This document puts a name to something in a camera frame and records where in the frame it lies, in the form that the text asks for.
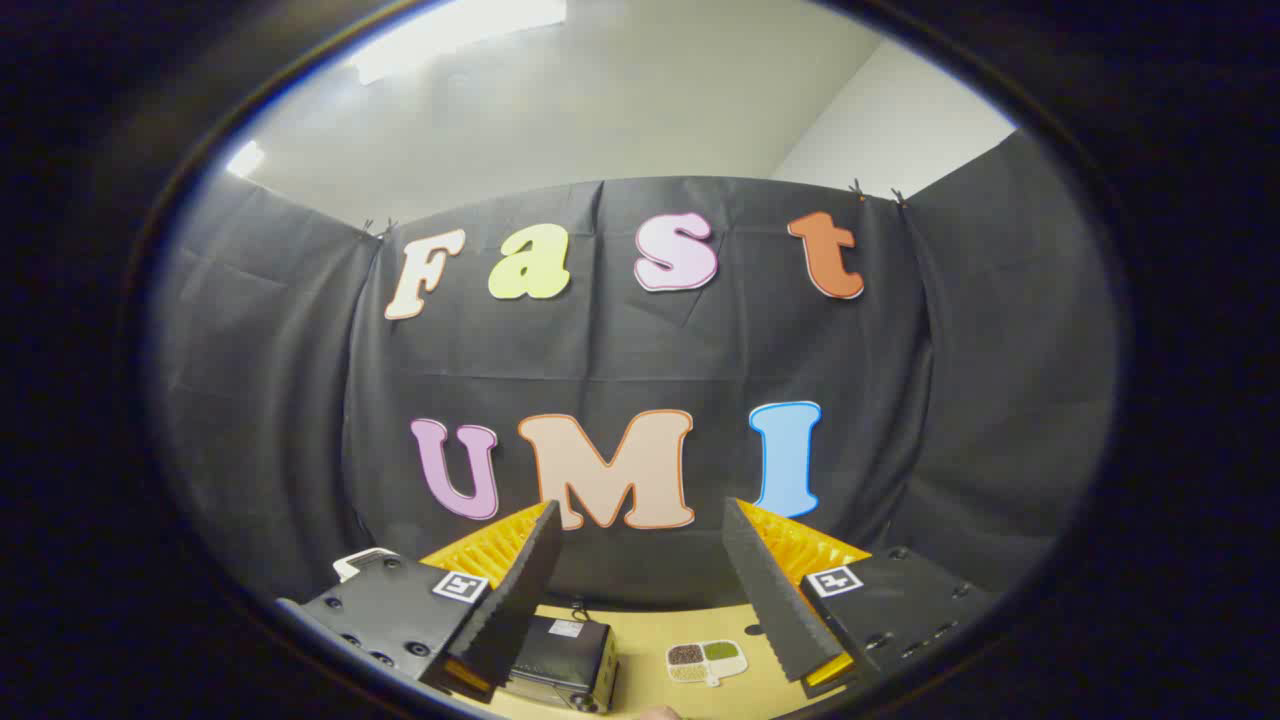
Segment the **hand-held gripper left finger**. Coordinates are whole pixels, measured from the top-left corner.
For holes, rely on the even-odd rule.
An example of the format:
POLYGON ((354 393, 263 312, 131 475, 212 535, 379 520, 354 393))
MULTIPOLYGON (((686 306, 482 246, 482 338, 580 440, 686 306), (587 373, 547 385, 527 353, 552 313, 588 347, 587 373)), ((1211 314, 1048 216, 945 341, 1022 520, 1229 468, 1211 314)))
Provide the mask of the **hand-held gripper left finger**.
POLYGON ((375 685, 453 705, 508 680, 562 546, 561 507, 534 505, 425 559, 372 548, 312 600, 275 602, 291 628, 375 685))

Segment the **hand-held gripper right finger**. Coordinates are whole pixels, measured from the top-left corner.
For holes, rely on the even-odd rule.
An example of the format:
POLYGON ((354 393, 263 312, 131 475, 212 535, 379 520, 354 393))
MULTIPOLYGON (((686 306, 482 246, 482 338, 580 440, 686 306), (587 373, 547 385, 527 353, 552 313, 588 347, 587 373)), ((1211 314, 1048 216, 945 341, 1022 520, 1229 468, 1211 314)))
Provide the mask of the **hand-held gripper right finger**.
POLYGON ((721 538, 785 678, 809 698, 915 671, 996 603, 915 550, 870 553, 740 498, 724 501, 721 538))

